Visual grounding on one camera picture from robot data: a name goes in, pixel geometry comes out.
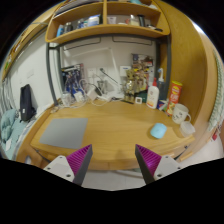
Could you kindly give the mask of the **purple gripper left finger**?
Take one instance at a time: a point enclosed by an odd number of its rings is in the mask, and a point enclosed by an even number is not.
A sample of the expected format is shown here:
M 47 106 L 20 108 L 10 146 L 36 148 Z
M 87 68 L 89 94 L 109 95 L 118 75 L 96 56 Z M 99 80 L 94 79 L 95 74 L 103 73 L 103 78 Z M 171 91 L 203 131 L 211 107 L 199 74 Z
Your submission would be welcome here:
M 88 145 L 68 156 L 59 155 L 44 170 L 81 186 L 92 155 L 92 145 Z

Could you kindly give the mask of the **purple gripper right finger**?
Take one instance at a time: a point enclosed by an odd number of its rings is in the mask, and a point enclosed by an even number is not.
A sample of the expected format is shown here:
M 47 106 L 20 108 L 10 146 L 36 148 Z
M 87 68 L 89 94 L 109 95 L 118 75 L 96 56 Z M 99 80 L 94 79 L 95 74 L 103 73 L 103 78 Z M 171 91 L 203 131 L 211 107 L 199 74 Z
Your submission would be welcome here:
M 181 169 L 180 164 L 170 156 L 160 156 L 140 145 L 135 146 L 135 156 L 146 184 L 150 184 Z

